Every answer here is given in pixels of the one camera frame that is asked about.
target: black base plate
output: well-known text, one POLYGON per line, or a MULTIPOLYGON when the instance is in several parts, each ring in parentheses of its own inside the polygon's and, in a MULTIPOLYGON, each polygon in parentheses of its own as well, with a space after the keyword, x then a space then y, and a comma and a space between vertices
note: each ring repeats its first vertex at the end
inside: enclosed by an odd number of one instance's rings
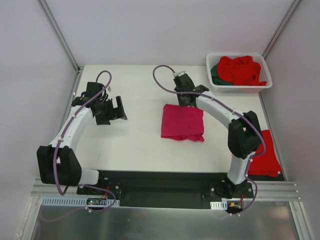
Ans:
MULTIPOLYGON (((210 202, 220 202, 215 186, 226 173, 99 171, 95 185, 112 191, 121 207, 210 209, 210 202)), ((245 198, 253 198, 252 186, 243 189, 245 198)), ((92 188, 77 189, 79 195, 99 195, 104 192, 92 188)))

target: white plastic basket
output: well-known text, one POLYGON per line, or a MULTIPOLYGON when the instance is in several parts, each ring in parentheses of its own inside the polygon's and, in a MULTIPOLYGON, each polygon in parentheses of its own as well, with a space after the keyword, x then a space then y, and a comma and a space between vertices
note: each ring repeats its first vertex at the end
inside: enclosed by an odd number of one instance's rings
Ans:
POLYGON ((257 53, 209 53, 206 56, 206 69, 208 72, 209 82, 213 86, 212 91, 213 92, 221 92, 221 93, 258 93, 263 89, 271 88, 272 86, 272 80, 271 75, 267 67, 267 63, 264 60, 264 58, 257 53), (231 59, 235 59, 242 56, 252 56, 253 61, 256 63, 259 63, 261 65, 261 72, 259 81, 266 82, 265 86, 220 86, 215 85, 212 82, 211 77, 211 69, 213 66, 217 65, 220 61, 220 59, 223 56, 227 56, 231 59))

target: white table surface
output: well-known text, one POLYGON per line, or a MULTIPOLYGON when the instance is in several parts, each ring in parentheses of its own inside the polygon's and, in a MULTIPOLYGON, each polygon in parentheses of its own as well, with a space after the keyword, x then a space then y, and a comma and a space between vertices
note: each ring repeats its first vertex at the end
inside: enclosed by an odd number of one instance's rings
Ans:
MULTIPOLYGON (((86 65, 76 95, 86 90, 102 70, 112 73, 111 94, 121 96, 128 120, 117 119, 111 125, 96 125, 95 119, 84 130, 75 154, 83 168, 118 171, 227 172, 231 153, 228 131, 215 118, 204 113, 204 142, 174 141, 161 138, 165 104, 178 104, 177 96, 165 92, 154 82, 153 65, 86 65)), ((176 72, 187 71, 194 84, 211 87, 205 66, 172 66, 176 72)), ((159 68, 157 79, 174 89, 169 69, 159 68)), ((103 73, 99 82, 109 79, 103 73)), ((254 111, 261 130, 267 129, 258 94, 216 94, 235 110, 254 111)))

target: folded pink towel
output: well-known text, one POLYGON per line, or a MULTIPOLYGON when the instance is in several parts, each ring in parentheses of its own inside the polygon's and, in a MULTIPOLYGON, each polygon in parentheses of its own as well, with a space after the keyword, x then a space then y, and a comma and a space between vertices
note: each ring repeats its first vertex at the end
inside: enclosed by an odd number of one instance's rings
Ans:
POLYGON ((163 107, 161 137, 183 141, 203 142, 204 111, 195 107, 166 104, 163 107))

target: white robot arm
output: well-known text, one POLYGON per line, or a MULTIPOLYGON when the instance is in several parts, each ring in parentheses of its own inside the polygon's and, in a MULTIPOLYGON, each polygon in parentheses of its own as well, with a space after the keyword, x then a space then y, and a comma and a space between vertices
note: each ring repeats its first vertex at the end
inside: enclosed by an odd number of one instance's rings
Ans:
POLYGON ((201 109, 228 129, 228 147, 232 153, 231 165, 225 182, 215 189, 215 192, 221 197, 232 198, 247 183, 248 162, 261 143, 259 136, 251 127, 253 126, 261 135, 258 117, 253 111, 243 112, 237 110, 237 115, 235 115, 235 111, 227 110, 227 108, 231 110, 234 108, 222 103, 220 100, 213 101, 215 95, 203 85, 195 86, 184 71, 174 72, 173 75, 176 85, 174 90, 175 92, 181 92, 181 94, 177 93, 181 107, 191 106, 201 109), (243 118, 246 118, 251 123, 251 126, 243 118))
POLYGON ((127 120, 120 96, 116 97, 116 108, 106 92, 91 100, 93 96, 102 92, 103 88, 105 86, 101 83, 88 82, 86 91, 72 101, 70 115, 58 135, 48 146, 38 148, 36 155, 41 181, 44 184, 56 184, 53 161, 57 146, 56 170, 61 185, 95 185, 98 182, 99 172, 81 168, 74 150, 92 118, 95 118, 97 125, 109 125, 110 120, 119 118, 127 120))

